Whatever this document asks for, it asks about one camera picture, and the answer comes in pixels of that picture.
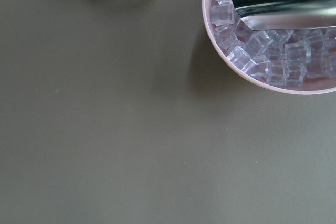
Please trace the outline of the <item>pink bowl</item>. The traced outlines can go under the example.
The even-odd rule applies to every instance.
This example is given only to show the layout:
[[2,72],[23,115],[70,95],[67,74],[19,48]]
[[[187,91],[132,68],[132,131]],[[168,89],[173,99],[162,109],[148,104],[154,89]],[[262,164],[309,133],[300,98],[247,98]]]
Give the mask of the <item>pink bowl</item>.
[[220,49],[217,45],[213,32],[213,24],[210,22],[210,7],[212,0],[202,0],[202,14],[204,26],[207,32],[207,36],[211,41],[212,47],[216,50],[217,54],[222,58],[222,60],[232,69],[233,72],[238,74],[243,79],[248,82],[255,84],[261,88],[271,90],[274,92],[293,94],[293,95],[319,95],[335,92],[335,78],[321,78],[321,79],[312,79],[305,82],[301,87],[289,87],[281,88],[270,86],[264,82],[256,80],[244,72],[239,70],[234,64],[232,64],[227,58],[226,54]]

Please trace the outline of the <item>metal ice scoop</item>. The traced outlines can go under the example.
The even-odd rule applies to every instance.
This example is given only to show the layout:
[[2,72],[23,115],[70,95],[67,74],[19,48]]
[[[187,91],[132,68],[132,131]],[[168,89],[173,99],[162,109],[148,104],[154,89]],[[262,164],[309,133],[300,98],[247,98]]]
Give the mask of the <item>metal ice scoop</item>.
[[335,27],[335,0],[232,0],[252,30]]

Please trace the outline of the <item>clear ice cubes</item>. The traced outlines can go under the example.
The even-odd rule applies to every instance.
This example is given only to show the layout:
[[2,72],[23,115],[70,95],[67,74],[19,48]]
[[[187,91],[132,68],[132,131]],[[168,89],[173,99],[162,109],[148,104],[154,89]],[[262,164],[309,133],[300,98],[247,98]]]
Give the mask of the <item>clear ice cubes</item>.
[[226,58],[256,80],[293,88],[312,79],[335,78],[335,27],[252,30],[232,0],[212,0],[210,22]]

